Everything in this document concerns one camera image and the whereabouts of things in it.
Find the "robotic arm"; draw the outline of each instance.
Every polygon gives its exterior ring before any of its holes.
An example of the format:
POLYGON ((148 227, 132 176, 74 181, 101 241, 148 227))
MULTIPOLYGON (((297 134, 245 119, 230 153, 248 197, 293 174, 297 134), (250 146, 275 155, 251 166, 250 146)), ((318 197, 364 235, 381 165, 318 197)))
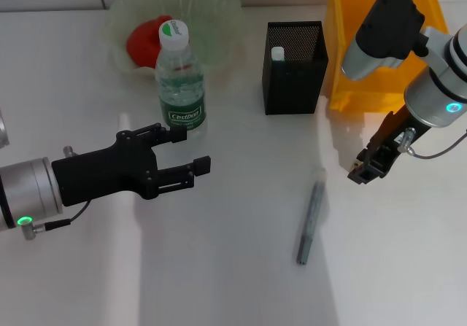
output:
MULTIPOLYGON (((65 147, 66 158, 51 164, 40 158, 0 168, 0 230, 21 226, 26 239, 31 240, 38 233, 71 224, 74 218, 33 224, 62 213, 62 205, 87 202, 87 206, 94 198, 120 191, 132 191, 150 200, 161 193, 193 187, 195 176, 210 172, 209 156, 160 170, 152 151, 154 146, 186 138, 185 128, 168 131, 156 123, 117 133, 116 142, 103 150, 77 155, 65 147)), ((0 115, 0 148, 8 144, 0 115)))
POLYGON ((411 145, 467 110, 467 26, 455 36, 431 27, 420 33, 424 22, 412 0, 377 0, 346 52, 342 71, 353 80, 397 68, 411 51, 428 65, 406 88, 405 105, 387 115, 357 156, 348 177, 358 184, 386 176, 401 153, 424 158, 411 145))

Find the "table surface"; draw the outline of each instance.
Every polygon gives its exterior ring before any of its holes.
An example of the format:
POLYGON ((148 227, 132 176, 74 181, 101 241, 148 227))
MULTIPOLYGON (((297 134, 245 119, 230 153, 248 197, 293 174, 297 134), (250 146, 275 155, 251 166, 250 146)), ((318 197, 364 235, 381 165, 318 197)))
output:
MULTIPOLYGON (((443 4, 450 31, 467 4, 443 4)), ((401 157, 366 186, 348 168, 383 115, 265 116, 260 92, 268 21, 323 20, 325 7, 245 9, 244 44, 207 75, 207 134, 158 147, 160 167, 204 155, 193 189, 143 201, 95 200, 72 226, 26 242, 0 233, 5 326, 464 325, 467 144, 423 161, 401 157), (306 267, 295 264, 315 170, 325 205, 306 267)), ((0 14, 1 110, 11 145, 0 166, 109 146, 161 121, 153 82, 119 74, 99 39, 105 11, 0 14)), ((428 155, 467 117, 417 142, 428 155)), ((66 210, 69 217, 77 206, 66 210)))

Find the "bottle label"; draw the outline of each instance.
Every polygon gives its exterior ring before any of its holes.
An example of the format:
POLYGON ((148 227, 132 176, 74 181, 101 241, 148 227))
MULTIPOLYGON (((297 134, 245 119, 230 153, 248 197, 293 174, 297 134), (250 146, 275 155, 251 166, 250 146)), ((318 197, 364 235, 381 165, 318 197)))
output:
POLYGON ((204 95, 197 102, 186 106, 167 104, 161 99, 162 115, 169 127, 183 125, 187 130, 199 127, 206 118, 204 95))

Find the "red fruit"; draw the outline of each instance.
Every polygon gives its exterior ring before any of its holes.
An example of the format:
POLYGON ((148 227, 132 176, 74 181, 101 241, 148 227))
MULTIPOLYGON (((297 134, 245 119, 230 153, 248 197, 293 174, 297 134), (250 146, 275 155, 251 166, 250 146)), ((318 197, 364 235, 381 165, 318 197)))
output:
POLYGON ((126 40, 126 51, 136 65, 155 68, 161 51, 159 27, 171 19, 168 15, 159 16, 155 20, 142 23, 130 34, 126 40))

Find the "clear plastic bowl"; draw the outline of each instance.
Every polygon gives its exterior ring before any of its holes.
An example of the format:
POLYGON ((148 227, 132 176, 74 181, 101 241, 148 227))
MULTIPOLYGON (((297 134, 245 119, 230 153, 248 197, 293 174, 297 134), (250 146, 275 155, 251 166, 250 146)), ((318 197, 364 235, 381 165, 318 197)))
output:
POLYGON ((161 15, 182 20, 190 45, 205 66, 225 62, 242 35, 240 0, 117 0, 109 10, 104 41, 123 72, 154 77, 154 69, 138 67, 126 51, 126 40, 141 23, 161 15))

